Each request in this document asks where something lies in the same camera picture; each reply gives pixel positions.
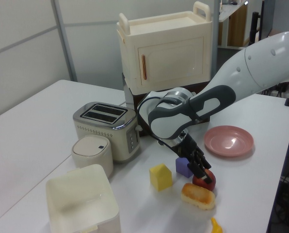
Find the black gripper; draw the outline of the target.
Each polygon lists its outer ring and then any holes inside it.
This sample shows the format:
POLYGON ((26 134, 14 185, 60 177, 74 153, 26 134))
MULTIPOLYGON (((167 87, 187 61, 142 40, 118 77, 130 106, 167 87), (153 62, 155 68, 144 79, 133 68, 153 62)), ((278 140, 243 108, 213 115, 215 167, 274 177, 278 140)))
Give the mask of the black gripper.
POLYGON ((210 169, 211 165, 206 160, 203 151, 189 134, 177 146, 176 154, 181 158, 188 159, 189 163, 187 166, 197 178, 202 179, 205 183, 212 182, 212 178, 205 172, 205 169, 210 169))

